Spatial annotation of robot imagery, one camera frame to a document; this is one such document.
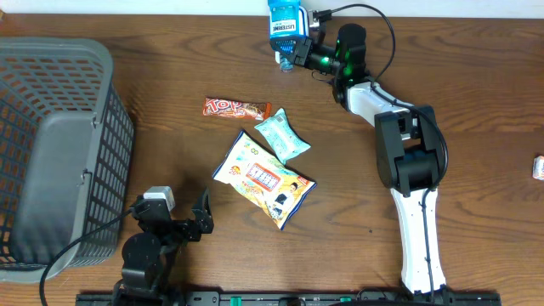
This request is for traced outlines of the small orange snack box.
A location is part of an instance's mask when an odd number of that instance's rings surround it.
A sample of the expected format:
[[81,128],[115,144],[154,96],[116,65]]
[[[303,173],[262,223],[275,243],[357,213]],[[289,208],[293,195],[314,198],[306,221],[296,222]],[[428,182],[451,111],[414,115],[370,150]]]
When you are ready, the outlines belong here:
[[544,180],[544,156],[538,156],[534,159],[532,178],[541,181]]

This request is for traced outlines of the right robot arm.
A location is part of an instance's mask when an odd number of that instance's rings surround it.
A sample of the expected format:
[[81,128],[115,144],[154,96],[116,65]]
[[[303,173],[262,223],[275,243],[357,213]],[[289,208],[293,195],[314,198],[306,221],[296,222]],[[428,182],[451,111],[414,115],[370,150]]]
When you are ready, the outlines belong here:
[[343,25],[335,47],[328,47],[302,35],[295,19],[272,21],[269,42],[290,63],[331,75],[336,102],[373,126],[379,178],[399,215],[401,281],[412,295],[433,299],[445,286],[434,209],[447,162],[434,109],[400,101],[382,89],[366,67],[366,29],[360,25]]

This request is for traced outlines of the red Top chocolate bar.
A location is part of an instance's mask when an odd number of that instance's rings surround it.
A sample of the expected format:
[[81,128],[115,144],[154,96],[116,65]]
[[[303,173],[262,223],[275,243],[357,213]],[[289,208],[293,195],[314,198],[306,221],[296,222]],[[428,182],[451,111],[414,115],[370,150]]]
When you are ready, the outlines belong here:
[[202,115],[263,121],[269,117],[271,108],[271,103],[250,103],[206,98],[202,108]]

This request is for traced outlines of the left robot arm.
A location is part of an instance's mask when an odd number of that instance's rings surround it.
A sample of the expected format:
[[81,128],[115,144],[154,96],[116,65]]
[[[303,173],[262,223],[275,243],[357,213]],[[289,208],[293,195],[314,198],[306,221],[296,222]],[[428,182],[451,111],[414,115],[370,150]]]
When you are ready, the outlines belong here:
[[174,220],[173,191],[154,186],[137,197],[129,208],[142,231],[122,248],[122,279],[114,285],[111,303],[116,306],[184,305],[184,294],[168,284],[182,247],[213,232],[209,190],[204,190],[191,208],[192,219]]

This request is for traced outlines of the light teal wipes pack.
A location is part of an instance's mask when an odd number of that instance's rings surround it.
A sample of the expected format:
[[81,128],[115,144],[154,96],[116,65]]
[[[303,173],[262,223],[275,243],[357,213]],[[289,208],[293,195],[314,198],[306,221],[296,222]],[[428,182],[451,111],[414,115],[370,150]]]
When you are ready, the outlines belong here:
[[302,140],[291,128],[283,108],[255,128],[263,135],[282,164],[311,148],[310,144]]

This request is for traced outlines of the teal mouthwash bottle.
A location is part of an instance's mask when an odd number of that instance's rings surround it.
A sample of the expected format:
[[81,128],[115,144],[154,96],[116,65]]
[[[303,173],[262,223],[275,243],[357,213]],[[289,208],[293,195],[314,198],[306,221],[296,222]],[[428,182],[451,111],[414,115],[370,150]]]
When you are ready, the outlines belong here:
[[280,70],[290,72],[289,60],[296,40],[302,36],[299,22],[299,0],[269,0],[269,43],[279,60]]

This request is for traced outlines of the yellow chips bag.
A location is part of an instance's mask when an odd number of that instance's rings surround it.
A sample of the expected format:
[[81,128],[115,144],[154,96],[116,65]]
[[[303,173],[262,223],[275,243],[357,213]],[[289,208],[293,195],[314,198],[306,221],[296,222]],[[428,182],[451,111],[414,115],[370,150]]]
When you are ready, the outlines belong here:
[[283,230],[317,183],[286,168],[242,130],[212,178],[231,185]]

